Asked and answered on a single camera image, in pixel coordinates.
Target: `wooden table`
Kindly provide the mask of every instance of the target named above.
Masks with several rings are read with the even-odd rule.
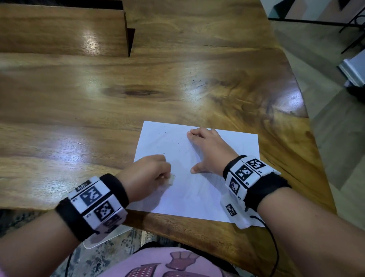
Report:
[[[301,92],[259,0],[123,3],[136,29],[130,58],[0,54],[2,208],[51,209],[89,176],[116,173],[149,120],[257,133],[261,159],[335,212]],[[126,224],[258,276],[276,258],[263,228],[135,211]],[[296,275],[280,251],[276,276]]]

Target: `wood grain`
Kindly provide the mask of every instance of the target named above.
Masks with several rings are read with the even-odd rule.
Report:
[[[257,133],[260,157],[335,212],[306,108],[259,0],[124,1],[130,58],[0,54],[0,206],[51,209],[133,162],[144,120]],[[263,228],[130,211],[126,224],[258,276]],[[276,276],[297,270],[281,250]]]
[[[0,4],[0,52],[128,57],[125,12]]]

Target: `sheet of paper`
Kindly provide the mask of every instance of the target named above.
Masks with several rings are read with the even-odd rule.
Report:
[[[131,203],[127,209],[166,215],[230,222],[220,206],[220,197],[228,190],[224,179],[211,173],[191,174],[193,165],[202,160],[202,153],[187,138],[194,126],[145,121],[139,137],[134,161],[144,156],[163,154],[171,163],[170,186],[158,189],[146,199]],[[260,157],[257,134],[217,130],[222,139],[237,153]],[[247,227],[263,226],[250,215]]]

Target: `cable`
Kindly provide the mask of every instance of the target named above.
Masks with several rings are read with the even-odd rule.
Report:
[[[71,253],[71,255],[69,255],[69,259],[67,260],[67,265],[66,265],[66,270],[65,270],[65,277],[67,277],[67,275],[68,275],[68,268],[70,267],[72,254],[73,254],[73,252]]]
[[[265,228],[269,231],[269,234],[271,235],[271,238],[273,239],[273,242],[274,242],[274,245],[275,245],[275,250],[276,250],[276,262],[275,262],[275,265],[274,265],[274,268],[273,270],[271,271],[271,274],[269,277],[272,277],[274,276],[274,273],[276,271],[276,268],[279,264],[279,259],[280,259],[280,256],[279,256],[279,249],[277,248],[277,245],[276,245],[276,240],[274,238],[274,235],[273,233],[271,232],[271,230],[269,229],[269,227],[265,224],[265,222],[263,222],[261,219],[259,219],[257,216],[250,216],[250,218],[254,218],[254,219],[257,219],[258,221],[260,221],[264,226]]]

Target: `black wristband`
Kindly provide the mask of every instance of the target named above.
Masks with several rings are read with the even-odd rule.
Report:
[[[83,242],[93,233],[95,233],[86,220],[71,204],[68,197],[61,200],[55,210],[80,242]]]
[[[101,176],[100,180],[110,189],[122,207],[126,208],[129,204],[128,195],[118,178],[110,173],[107,173]]]
[[[223,170],[223,178],[227,179],[227,175],[228,175],[228,171],[231,169],[232,166],[234,166],[236,164],[236,162],[238,162],[238,160],[247,157],[246,155],[240,155],[237,158],[231,160],[226,167]]]
[[[281,187],[290,187],[288,181],[275,173],[261,177],[252,187],[247,190],[244,199],[246,207],[257,212],[257,207],[265,196]]]

